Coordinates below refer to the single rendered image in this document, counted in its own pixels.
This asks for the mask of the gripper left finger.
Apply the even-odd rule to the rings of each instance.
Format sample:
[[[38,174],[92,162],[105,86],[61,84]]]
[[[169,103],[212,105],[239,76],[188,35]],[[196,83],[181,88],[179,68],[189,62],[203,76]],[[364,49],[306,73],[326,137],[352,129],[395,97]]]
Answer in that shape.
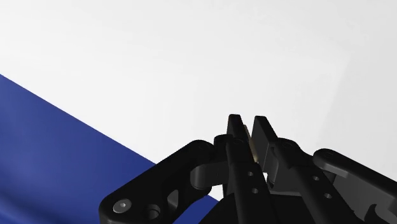
[[[200,224],[279,224],[240,115],[213,143],[194,140],[106,196],[100,224],[173,224],[218,185],[223,199]]]

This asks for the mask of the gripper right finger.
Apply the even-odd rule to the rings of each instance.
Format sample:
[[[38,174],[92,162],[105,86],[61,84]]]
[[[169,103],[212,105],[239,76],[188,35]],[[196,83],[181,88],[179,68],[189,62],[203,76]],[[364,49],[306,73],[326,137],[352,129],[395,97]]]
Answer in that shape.
[[[313,155],[256,116],[251,139],[272,193],[300,196],[315,224],[397,224],[397,182],[322,148]]]

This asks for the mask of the thin tan object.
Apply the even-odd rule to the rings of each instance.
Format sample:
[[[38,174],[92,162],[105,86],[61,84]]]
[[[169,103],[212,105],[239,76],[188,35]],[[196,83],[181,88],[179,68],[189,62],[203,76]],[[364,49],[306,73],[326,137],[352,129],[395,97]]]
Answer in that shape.
[[[256,162],[256,163],[258,163],[258,154],[257,154],[257,152],[256,152],[256,149],[255,149],[255,146],[254,146],[254,142],[253,142],[253,140],[251,139],[251,135],[250,135],[250,133],[249,133],[249,130],[248,130],[248,128],[247,128],[247,126],[244,124],[244,129],[245,129],[245,132],[246,132],[246,135],[247,135],[247,141],[248,141],[248,144],[249,144],[249,147],[250,147],[250,150],[251,150],[251,154],[252,154],[252,156],[253,156],[253,159],[254,159],[254,161]]]

